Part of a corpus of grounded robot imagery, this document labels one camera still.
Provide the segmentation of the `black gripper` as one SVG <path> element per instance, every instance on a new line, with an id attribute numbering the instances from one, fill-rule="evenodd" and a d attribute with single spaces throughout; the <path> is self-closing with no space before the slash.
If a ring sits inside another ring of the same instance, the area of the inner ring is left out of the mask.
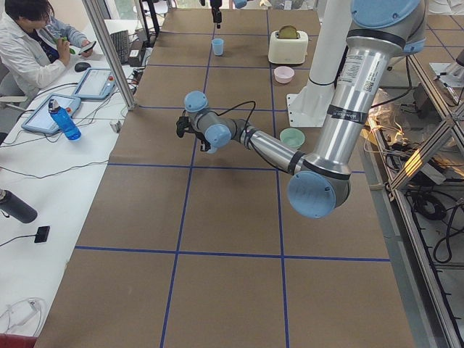
<path id="1" fill-rule="evenodd" d="M 221 23 L 222 23 L 222 13 L 220 11 L 220 8 L 219 7 L 212 7 L 211 12 L 212 12 L 212 17 L 213 17 L 213 22 L 216 25 L 221 25 Z"/>
<path id="2" fill-rule="evenodd" d="M 200 151 L 201 152 L 208 152 L 211 150 L 211 145 L 207 140 L 201 139 L 200 140 Z"/>

